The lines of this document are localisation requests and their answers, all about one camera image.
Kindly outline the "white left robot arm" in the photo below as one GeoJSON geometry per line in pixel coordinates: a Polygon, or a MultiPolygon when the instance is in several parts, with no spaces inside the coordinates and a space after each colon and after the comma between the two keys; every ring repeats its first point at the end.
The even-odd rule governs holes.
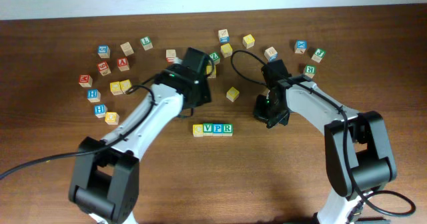
{"type": "Polygon", "coordinates": [[[211,101],[203,51],[188,48],[151,78],[148,94],[116,129],[101,140],[86,137],[79,145],[69,200],[97,223],[135,223],[139,162],[160,131],[184,109],[211,101]]]}

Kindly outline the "green R wooden block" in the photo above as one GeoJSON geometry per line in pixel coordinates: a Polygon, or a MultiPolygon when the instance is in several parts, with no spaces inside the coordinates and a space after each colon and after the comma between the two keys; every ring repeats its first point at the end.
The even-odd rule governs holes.
{"type": "Polygon", "coordinates": [[[223,136],[232,136],[234,134],[234,126],[229,123],[223,124],[223,136]]]}

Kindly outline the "yellow C wooden block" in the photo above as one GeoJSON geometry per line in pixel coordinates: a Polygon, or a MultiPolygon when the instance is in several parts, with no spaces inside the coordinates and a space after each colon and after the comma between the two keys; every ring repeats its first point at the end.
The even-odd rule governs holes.
{"type": "Polygon", "coordinates": [[[194,137],[203,137],[203,125],[202,124],[194,124],[192,126],[192,132],[194,137]]]}

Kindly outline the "green V wooden block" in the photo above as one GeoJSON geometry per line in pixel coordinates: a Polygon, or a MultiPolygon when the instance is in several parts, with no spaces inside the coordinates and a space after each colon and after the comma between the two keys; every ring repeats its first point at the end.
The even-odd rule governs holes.
{"type": "Polygon", "coordinates": [[[203,136],[212,136],[213,135],[213,124],[204,123],[203,124],[203,136]]]}

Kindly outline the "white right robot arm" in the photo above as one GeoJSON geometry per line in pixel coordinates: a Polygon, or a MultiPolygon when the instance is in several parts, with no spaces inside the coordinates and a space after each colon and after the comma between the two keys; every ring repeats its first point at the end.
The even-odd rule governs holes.
{"type": "Polygon", "coordinates": [[[369,198],[397,177],[382,116],[342,105],[309,77],[291,76],[281,60],[264,65],[261,72],[269,93],[258,95],[254,117],[272,128],[287,125],[291,113],[297,113],[324,136],[326,172],[332,189],[313,222],[354,223],[363,204],[351,181],[355,180],[369,198]]]}

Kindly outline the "blue P wooden block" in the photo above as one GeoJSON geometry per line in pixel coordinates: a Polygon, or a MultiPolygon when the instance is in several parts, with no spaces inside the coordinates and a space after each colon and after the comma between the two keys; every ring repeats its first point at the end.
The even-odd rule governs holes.
{"type": "Polygon", "coordinates": [[[224,131],[223,131],[224,126],[220,123],[214,123],[212,125],[212,135],[213,136],[222,136],[224,131]]]}

